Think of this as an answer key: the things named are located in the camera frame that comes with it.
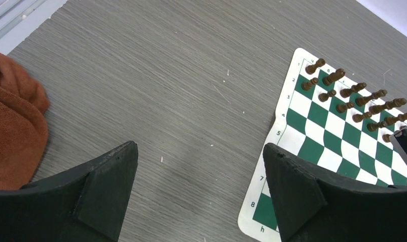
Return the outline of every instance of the gray wooden surface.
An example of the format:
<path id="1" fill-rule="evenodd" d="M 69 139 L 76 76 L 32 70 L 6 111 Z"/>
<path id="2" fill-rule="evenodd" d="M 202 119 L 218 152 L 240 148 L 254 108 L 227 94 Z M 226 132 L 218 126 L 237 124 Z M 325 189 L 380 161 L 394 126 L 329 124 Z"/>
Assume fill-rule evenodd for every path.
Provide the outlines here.
<path id="1" fill-rule="evenodd" d="M 69 0 L 10 54 L 52 101 L 34 179 L 134 140 L 120 241 L 253 241 L 237 215 L 297 47 L 407 98 L 407 38 L 354 0 Z"/>

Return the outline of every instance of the wooden chess piece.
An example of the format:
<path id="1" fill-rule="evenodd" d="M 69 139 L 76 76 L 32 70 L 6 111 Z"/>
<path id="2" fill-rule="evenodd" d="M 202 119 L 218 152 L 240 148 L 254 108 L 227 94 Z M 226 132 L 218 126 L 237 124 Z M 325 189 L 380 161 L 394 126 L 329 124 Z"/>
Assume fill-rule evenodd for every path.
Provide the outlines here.
<path id="1" fill-rule="evenodd" d="M 352 116 L 352 119 L 355 123 L 359 123 L 360 121 L 366 119 L 366 118 L 371 118 L 373 115 L 370 112 L 365 112 L 363 114 L 354 114 Z"/>
<path id="2" fill-rule="evenodd" d="M 397 117 L 385 117 L 384 120 L 387 125 L 394 125 L 398 121 L 404 122 L 407 120 L 407 113 L 399 114 Z"/>
<path id="3" fill-rule="evenodd" d="M 356 102 L 356 105 L 363 106 L 363 105 L 367 104 L 369 101 L 371 101 L 373 99 L 375 100 L 375 99 L 378 99 L 380 97 L 386 96 L 386 94 L 387 94 L 387 91 L 384 90 L 384 89 L 381 89 L 381 90 L 378 90 L 377 92 L 371 93 L 371 95 L 368 96 L 368 97 L 358 97 L 355 100 L 355 102 Z"/>
<path id="4" fill-rule="evenodd" d="M 324 77 L 322 80 L 323 80 L 325 86 L 329 86 L 333 82 L 340 80 L 345 75 L 346 75 L 346 72 L 342 68 L 340 68 L 340 69 L 337 69 L 335 72 L 329 74 L 329 76 Z"/>
<path id="5" fill-rule="evenodd" d="M 383 105 L 374 105 L 368 108 L 368 111 L 370 111 L 372 114 L 378 114 L 381 113 L 385 109 L 392 109 L 394 107 L 401 107 L 406 104 L 406 99 L 405 98 L 395 98 L 392 101 L 385 102 Z"/>
<path id="6" fill-rule="evenodd" d="M 301 88 L 303 88 L 303 90 L 305 90 L 305 91 L 309 91 L 310 90 L 310 88 L 312 88 L 314 85 L 316 85 L 318 83 L 318 79 L 315 77 L 315 78 L 312 78 L 310 81 L 308 81 L 308 82 L 303 82 L 302 84 L 301 84 Z"/>
<path id="7" fill-rule="evenodd" d="M 366 87 L 367 87 L 367 83 L 365 83 L 365 82 L 358 83 L 358 84 L 356 84 L 356 85 L 353 85 L 351 88 L 342 89 L 342 90 L 340 91 L 340 95 L 341 95 L 343 98 L 347 98 L 347 97 L 350 97 L 350 95 L 351 95 L 352 93 L 357 93 L 357 92 L 359 92 L 359 91 L 365 89 Z"/>
<path id="8" fill-rule="evenodd" d="M 369 123 L 367 124 L 367 128 L 369 131 L 373 132 L 376 131 L 378 128 L 384 128 L 387 126 L 387 123 L 385 121 L 381 121 L 379 123 Z"/>
<path id="9" fill-rule="evenodd" d="M 348 109 L 353 108 L 355 105 L 353 104 L 353 102 L 348 102 L 345 104 L 338 104 L 337 107 L 335 107 L 337 109 L 337 112 L 339 113 L 343 113 L 346 112 Z"/>
<path id="10" fill-rule="evenodd" d="M 327 93 L 321 93 L 318 95 L 319 101 L 325 102 L 327 101 L 330 97 L 334 97 L 337 94 L 335 90 L 329 90 Z"/>
<path id="11" fill-rule="evenodd" d="M 320 58 L 315 62 L 315 64 L 306 66 L 305 70 L 307 74 L 312 75 L 313 73 L 316 72 L 316 69 L 323 67 L 323 65 L 325 65 L 325 60 Z"/>
<path id="12" fill-rule="evenodd" d="M 383 139 L 384 142 L 390 143 L 389 137 L 390 137 L 390 134 L 385 134 L 385 135 L 382 136 L 382 139 Z"/>

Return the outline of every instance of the scratch on table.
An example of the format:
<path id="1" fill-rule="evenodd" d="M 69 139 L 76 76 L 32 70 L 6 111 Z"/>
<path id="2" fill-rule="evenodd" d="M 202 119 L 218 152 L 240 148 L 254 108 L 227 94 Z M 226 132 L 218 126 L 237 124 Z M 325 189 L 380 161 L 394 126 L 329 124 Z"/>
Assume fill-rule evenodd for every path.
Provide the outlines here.
<path id="1" fill-rule="evenodd" d="M 386 77 L 385 77 L 385 75 L 386 75 L 386 73 L 388 73 L 390 70 L 392 70 L 392 68 L 389 68 L 385 73 L 383 73 L 383 86 L 384 86 L 384 84 L 386 84 Z"/>
<path id="2" fill-rule="evenodd" d="M 232 104 L 229 100 L 227 100 L 227 98 L 226 98 L 223 94 L 221 94 L 221 92 L 217 89 L 216 86 L 214 86 L 214 88 L 217 90 L 217 92 L 218 92 L 229 104 Z"/>

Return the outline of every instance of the green and white chessboard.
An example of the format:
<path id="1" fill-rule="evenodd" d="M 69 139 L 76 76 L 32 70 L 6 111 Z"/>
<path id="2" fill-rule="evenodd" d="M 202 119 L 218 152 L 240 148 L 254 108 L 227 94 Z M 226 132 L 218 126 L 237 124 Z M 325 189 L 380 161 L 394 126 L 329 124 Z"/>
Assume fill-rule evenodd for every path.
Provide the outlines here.
<path id="1" fill-rule="evenodd" d="M 392 144 L 382 139 L 382 135 L 393 134 L 407 122 L 397 122 L 374 132 L 367 129 L 369 122 L 377 123 L 402 112 L 394 108 L 363 122 L 352 120 L 353 114 L 368 111 L 372 105 L 384 104 L 384 101 L 377 99 L 365 106 L 355 105 L 347 112 L 338 113 L 338 104 L 369 96 L 371 92 L 364 89 L 342 98 L 340 90 L 350 88 L 356 82 L 343 77 L 325 86 L 322 79 L 334 72 L 335 68 L 325 64 L 314 74 L 307 74 L 306 66 L 316 60 L 317 57 L 301 48 L 294 52 L 276 106 L 275 123 L 264 144 L 277 144 L 304 160 L 362 182 L 380 186 L 407 185 L 407 165 Z M 318 84 L 304 91 L 301 84 L 314 77 L 319 79 Z M 320 102 L 318 95 L 332 89 L 337 91 L 337 95 Z M 254 239 L 277 242 L 281 238 L 265 177 L 261 153 L 239 213 L 238 225 L 242 232 Z"/>

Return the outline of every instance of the brown towel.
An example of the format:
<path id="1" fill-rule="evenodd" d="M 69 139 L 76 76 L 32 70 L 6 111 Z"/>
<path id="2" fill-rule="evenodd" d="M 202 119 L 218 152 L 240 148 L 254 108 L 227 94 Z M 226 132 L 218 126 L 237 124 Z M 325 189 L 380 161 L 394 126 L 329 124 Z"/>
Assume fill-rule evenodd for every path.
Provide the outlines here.
<path id="1" fill-rule="evenodd" d="M 30 181 L 48 139 L 48 108 L 42 85 L 0 53 L 0 190 Z"/>

